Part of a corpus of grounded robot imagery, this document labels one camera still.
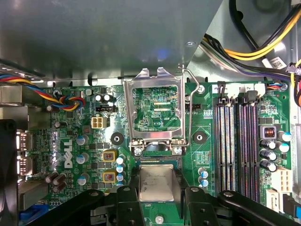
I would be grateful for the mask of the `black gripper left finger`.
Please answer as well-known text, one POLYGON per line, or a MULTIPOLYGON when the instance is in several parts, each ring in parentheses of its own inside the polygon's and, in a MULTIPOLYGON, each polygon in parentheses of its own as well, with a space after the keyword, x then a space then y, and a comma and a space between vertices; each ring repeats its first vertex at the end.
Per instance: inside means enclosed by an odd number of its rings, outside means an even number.
POLYGON ((143 226, 138 201, 138 168, 132 168, 127 185, 115 192, 90 189, 50 211, 51 226, 143 226))

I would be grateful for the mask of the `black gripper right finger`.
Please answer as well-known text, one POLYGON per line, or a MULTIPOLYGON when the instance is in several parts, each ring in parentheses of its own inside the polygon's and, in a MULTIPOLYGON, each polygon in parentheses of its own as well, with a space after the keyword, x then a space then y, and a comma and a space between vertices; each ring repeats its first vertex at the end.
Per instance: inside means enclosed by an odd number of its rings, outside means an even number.
POLYGON ((179 216, 185 226, 298 226, 299 223, 234 191, 216 197, 198 186, 189 186, 179 169, 179 216))

